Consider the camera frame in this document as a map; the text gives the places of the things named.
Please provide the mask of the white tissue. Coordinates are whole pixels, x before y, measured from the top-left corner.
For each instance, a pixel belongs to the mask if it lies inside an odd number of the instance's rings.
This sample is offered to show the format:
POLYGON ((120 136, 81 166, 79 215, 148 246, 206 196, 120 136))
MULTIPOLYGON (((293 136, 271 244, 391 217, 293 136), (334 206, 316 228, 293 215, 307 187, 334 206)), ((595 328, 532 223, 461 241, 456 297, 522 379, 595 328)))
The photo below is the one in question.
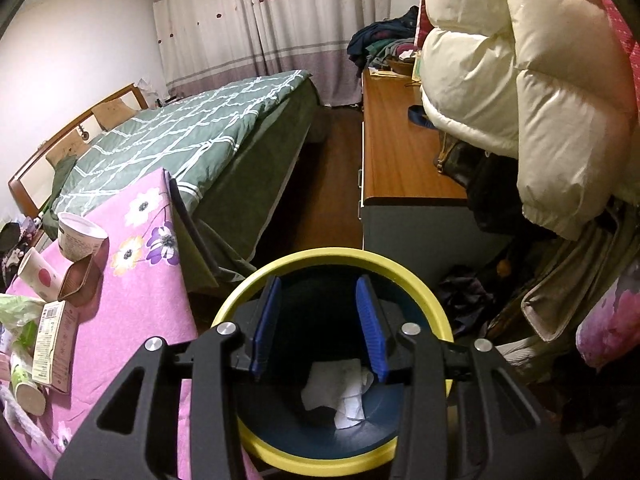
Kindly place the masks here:
POLYGON ((306 411, 330 408, 335 429, 350 429, 366 419, 363 396, 373 379, 360 359, 314 362, 300 397, 306 411))

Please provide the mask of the brown paper tray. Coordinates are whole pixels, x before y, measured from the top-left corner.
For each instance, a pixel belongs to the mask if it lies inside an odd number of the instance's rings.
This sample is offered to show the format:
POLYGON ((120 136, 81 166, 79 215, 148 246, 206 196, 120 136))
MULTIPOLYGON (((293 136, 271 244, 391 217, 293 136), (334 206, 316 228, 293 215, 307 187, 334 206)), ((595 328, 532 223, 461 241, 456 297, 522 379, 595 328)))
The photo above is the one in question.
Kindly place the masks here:
POLYGON ((96 256, 90 255, 76 261, 67 269, 58 301, 67 301, 74 307, 85 307, 93 300, 102 278, 102 269, 96 256))

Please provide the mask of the clear plastic cup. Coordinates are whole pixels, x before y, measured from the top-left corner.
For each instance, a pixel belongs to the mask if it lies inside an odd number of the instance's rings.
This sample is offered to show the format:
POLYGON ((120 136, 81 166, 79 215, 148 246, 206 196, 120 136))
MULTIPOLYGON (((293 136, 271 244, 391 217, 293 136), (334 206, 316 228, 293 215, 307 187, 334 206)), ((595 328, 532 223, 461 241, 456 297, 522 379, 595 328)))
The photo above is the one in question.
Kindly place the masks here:
POLYGON ((2 294, 0 296, 0 322, 14 339, 38 326, 46 303, 41 298, 2 294))

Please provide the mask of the pink dotted paper cup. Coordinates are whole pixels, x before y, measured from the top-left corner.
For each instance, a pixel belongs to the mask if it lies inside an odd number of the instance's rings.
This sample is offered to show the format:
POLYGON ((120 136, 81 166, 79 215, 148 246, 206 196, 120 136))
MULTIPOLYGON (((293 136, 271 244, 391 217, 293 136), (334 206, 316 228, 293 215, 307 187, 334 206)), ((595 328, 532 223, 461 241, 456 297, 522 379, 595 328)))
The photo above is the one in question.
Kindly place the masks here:
POLYGON ((17 276, 45 302, 58 300, 63 278, 35 248, 24 255, 17 276))

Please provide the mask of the white ribbed paper cup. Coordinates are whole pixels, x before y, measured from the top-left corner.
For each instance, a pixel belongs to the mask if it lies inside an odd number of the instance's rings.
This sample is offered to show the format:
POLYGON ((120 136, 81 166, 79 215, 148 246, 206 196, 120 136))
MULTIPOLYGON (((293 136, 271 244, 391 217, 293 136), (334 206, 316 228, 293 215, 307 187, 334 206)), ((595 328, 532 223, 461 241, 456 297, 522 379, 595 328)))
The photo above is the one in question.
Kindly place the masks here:
POLYGON ((96 254, 107 237, 103 228, 85 217, 68 212, 58 214, 58 247, 71 262, 96 254))

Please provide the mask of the green white bottle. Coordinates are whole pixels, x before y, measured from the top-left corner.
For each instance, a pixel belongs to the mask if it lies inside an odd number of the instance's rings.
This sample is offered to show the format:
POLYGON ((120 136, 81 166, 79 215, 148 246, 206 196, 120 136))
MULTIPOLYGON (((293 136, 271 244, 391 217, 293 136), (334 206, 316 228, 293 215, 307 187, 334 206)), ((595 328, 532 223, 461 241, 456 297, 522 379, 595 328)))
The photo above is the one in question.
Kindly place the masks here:
POLYGON ((12 344, 10 383, 14 399, 29 415, 40 417, 47 407, 47 398, 32 378, 32 357, 20 345, 12 344))

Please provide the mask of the yellow rimmed trash bin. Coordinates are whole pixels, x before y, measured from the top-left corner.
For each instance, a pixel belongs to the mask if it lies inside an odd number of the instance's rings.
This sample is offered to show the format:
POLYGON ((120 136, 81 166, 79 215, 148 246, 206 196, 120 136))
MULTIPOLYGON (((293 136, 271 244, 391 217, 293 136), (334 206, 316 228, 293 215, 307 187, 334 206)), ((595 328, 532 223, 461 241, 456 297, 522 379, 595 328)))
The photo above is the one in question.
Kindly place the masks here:
POLYGON ((283 287, 266 372, 239 393, 236 414, 243 448, 278 469, 306 477, 346 477, 390 463, 397 446, 399 386, 374 385, 363 396, 364 422, 337 429, 327 410, 304 410, 300 393, 312 364, 369 357, 356 311, 356 281, 370 276, 378 294, 398 304, 404 318, 441 340, 452 331, 435 295, 399 263, 374 252, 327 247, 294 252, 250 274, 224 300, 216 323, 236 321, 242 307, 277 276, 283 287))

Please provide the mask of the pink floral table cloth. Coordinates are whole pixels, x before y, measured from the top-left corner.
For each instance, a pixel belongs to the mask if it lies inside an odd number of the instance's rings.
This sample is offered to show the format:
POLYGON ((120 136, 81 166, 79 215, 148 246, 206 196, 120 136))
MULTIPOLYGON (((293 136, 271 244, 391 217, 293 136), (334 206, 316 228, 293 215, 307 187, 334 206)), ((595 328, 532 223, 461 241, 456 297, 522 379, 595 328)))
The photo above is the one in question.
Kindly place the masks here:
MULTIPOLYGON (((144 342, 191 341, 196 328, 190 297, 208 314, 244 278, 222 268, 186 212, 175 180, 159 169, 127 185, 91 211, 107 232, 96 261, 102 278, 93 300, 77 308, 70 391, 51 391, 44 414, 24 420, 10 396, 3 400, 1 474, 7 479, 56 479, 54 468, 72 437, 114 378, 144 342)), ((178 476, 189 466, 190 382, 181 388, 178 476)))

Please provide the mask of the pink floral fabric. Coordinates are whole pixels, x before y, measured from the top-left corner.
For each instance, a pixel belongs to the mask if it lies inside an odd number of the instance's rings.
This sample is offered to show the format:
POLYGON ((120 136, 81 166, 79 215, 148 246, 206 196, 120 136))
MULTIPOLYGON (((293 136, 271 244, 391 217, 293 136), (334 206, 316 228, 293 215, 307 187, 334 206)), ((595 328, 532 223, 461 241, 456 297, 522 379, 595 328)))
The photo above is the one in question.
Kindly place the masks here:
POLYGON ((579 354, 600 370, 638 347, 639 320, 639 258, 635 258, 579 324, 579 354))

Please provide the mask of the wooden dresser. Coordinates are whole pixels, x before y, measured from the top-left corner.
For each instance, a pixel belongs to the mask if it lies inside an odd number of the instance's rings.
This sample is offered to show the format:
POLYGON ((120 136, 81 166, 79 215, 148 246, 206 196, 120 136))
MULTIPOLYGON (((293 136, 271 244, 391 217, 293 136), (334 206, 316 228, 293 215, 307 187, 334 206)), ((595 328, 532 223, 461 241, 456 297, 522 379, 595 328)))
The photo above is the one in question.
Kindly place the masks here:
POLYGON ((362 247, 433 285, 456 266, 494 258, 504 239, 477 226, 465 189, 436 170, 438 132, 410 122, 408 77, 362 75, 362 247))

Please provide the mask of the beige hanging garment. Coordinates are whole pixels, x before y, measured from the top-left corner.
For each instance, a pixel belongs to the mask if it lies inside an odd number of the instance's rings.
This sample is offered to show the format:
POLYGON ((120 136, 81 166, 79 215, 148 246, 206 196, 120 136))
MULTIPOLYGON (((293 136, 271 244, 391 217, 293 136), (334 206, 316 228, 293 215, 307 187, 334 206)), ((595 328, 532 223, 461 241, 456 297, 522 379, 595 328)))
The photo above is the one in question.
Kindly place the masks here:
POLYGON ((639 250, 639 209, 612 203, 571 242, 564 240, 526 292, 521 310, 536 335, 556 341, 579 323, 639 250))

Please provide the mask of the dark clothes on nightstand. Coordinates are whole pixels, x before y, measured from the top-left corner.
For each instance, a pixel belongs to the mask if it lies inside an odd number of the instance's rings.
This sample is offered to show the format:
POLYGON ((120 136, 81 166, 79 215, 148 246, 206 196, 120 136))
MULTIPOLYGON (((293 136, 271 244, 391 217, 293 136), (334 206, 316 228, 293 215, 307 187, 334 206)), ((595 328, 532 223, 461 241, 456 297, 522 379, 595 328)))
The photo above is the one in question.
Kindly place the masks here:
POLYGON ((18 267, 29 248, 29 219, 6 222, 1 228, 1 291, 5 292, 17 276, 18 267))

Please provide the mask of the wooden headboard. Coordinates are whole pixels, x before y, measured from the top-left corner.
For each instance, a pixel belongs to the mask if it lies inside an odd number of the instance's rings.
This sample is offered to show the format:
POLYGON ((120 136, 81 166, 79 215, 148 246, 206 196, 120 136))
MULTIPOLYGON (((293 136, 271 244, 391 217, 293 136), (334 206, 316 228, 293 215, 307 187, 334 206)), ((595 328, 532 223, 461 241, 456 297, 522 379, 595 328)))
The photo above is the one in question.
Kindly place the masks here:
POLYGON ((44 141, 35 153, 9 178, 8 187, 21 214, 35 219, 52 194, 55 166, 65 157, 81 155, 89 143, 105 129, 93 112, 103 103, 127 105, 135 112, 149 107, 136 84, 128 84, 69 122, 60 131, 44 141))

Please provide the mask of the green checked bed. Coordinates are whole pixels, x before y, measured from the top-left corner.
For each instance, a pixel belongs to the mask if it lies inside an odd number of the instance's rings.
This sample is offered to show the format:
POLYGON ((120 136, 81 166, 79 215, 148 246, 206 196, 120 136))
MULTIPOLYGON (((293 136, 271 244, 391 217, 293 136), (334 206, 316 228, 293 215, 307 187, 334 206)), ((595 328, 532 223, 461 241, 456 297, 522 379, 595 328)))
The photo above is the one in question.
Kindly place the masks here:
POLYGON ((319 105, 311 76, 290 70, 138 110, 56 164, 44 232, 56 238, 63 212, 85 216, 163 169, 216 263, 247 275, 319 105))

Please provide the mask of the cream puffer jacket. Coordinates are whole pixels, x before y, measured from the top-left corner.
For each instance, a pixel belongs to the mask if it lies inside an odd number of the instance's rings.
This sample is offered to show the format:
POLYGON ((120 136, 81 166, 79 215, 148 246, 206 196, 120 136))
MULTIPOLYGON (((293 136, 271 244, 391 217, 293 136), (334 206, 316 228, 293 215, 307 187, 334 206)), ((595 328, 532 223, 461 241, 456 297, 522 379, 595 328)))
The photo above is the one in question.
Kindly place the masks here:
POLYGON ((524 217, 576 240, 639 200, 638 106, 602 0, 424 0, 422 104, 443 132, 518 163, 524 217))

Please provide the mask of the pile of clothes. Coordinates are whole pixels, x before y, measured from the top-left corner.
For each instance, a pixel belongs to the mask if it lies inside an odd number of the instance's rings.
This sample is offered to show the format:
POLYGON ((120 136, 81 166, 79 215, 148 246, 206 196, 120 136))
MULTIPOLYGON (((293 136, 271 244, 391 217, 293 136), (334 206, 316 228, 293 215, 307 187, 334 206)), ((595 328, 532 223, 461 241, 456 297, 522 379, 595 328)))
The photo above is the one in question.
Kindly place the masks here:
POLYGON ((361 73, 374 58, 394 41, 413 43, 419 8, 412 6, 400 18, 374 22, 358 30, 347 46, 348 58, 361 73))

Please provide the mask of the white and mauve curtain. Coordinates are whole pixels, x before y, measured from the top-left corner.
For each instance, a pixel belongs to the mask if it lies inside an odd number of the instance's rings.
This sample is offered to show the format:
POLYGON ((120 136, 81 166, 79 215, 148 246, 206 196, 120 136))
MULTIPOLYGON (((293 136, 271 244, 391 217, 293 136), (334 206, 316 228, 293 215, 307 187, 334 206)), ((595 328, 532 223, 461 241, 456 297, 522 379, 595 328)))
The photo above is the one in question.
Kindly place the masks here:
POLYGON ((359 101, 352 36, 420 0, 152 0, 166 86, 192 96, 229 82, 306 70, 323 104, 359 101))

